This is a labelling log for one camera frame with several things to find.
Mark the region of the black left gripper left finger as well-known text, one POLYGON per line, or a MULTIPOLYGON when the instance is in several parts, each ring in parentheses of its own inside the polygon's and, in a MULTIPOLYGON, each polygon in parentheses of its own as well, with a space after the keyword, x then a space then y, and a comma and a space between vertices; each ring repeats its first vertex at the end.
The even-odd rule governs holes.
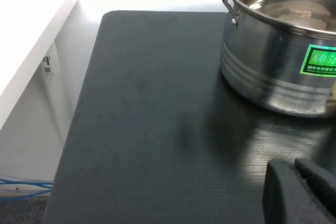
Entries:
POLYGON ((269 161, 262 196, 265 223, 333 223, 294 164, 269 161))

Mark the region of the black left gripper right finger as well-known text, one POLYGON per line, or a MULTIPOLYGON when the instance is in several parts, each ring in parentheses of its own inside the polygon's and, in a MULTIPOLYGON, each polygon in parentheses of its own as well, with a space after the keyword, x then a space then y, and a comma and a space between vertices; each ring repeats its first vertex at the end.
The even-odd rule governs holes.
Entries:
POLYGON ((296 158, 294 167, 321 207, 335 219, 335 175, 304 158, 296 158))

